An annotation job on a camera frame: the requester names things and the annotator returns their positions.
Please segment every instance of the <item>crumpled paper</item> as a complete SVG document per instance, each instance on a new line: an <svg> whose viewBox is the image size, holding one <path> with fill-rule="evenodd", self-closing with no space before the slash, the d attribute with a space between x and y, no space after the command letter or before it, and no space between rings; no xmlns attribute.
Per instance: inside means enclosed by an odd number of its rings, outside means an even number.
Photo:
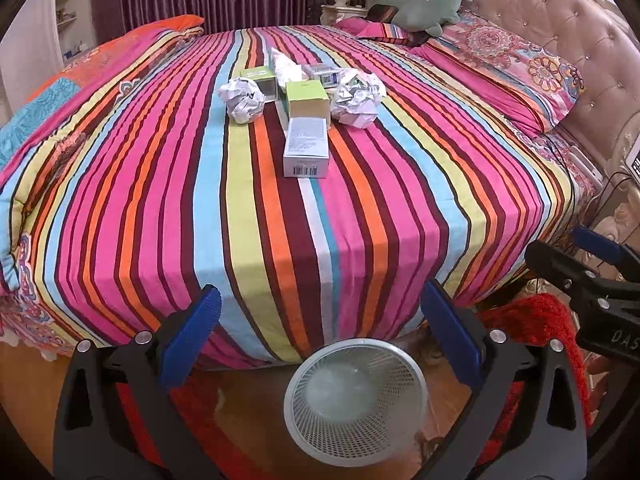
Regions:
<svg viewBox="0 0 640 480"><path fill-rule="evenodd" d="M348 69L331 99L331 115L342 124L366 128L376 120L385 97L386 87L377 75Z"/></svg>
<svg viewBox="0 0 640 480"><path fill-rule="evenodd" d="M289 82L309 79L309 76L302 70L302 65L296 64L276 48L271 49L271 59L273 60L273 73L276 75L278 85L283 90L286 89Z"/></svg>
<svg viewBox="0 0 640 480"><path fill-rule="evenodd" d="M216 94L226 103L226 113L238 124L252 123L264 111L266 97L251 79L233 78Z"/></svg>

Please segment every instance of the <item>bed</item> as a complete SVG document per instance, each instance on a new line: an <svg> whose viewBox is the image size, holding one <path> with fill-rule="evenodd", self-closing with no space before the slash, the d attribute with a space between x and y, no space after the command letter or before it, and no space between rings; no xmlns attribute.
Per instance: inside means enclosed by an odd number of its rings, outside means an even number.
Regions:
<svg viewBox="0 0 640 480"><path fill-rule="evenodd" d="M473 10L580 69L586 90L562 126L606 167L638 123L628 70L638 53L596 3L546 1ZM239 126L214 96L270 46L376 72L387 86L373 126L334 123L326 179L282 177L281 104ZM531 138L427 59L331 27L202 36L194 17L152 24L68 67L25 110L28 136L0 172L0 319L5 338L47 356L155 330L207 283L223 312L205 367L393 339L423 321L425 279L473 304L522 269L530 241L558 240L594 194L561 163L563 134Z"/></svg>

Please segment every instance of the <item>bed frame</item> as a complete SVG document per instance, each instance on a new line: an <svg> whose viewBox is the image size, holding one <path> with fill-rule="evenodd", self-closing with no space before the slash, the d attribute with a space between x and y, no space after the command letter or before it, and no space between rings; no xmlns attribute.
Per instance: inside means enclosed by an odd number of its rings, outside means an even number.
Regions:
<svg viewBox="0 0 640 480"><path fill-rule="evenodd" d="M474 0L469 8L578 67L586 92L561 125L606 175L619 170L640 132L640 52L616 7L605 0Z"/></svg>

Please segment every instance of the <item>blue gripper pad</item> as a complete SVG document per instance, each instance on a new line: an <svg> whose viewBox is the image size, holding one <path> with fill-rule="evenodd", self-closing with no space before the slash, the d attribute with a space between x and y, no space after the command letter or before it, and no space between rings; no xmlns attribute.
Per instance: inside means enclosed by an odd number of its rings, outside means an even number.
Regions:
<svg viewBox="0 0 640 480"><path fill-rule="evenodd" d="M484 331L484 327L480 328L481 323L476 315L471 311L457 309L435 280L424 284L420 308L458 381L472 390L482 387L482 349L458 314L471 323L479 324L475 330L478 333L479 330Z"/></svg>
<svg viewBox="0 0 640 480"><path fill-rule="evenodd" d="M609 265L616 266L622 260L623 248L620 245L584 226L576 227L571 236L574 239L574 244Z"/></svg>
<svg viewBox="0 0 640 480"><path fill-rule="evenodd" d="M162 352L159 382L169 390L187 380L202 347L220 320L220 292L207 285L201 297L188 309L188 317Z"/></svg>

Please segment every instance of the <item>nightstand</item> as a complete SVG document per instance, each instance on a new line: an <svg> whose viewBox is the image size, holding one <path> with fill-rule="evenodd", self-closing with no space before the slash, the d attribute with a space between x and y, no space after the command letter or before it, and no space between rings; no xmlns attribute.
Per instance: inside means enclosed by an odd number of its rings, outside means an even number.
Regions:
<svg viewBox="0 0 640 480"><path fill-rule="evenodd" d="M322 16L320 17L321 25L335 25L342 20L357 16L358 18L366 18L369 9L363 7L338 7L335 5L323 5Z"/></svg>

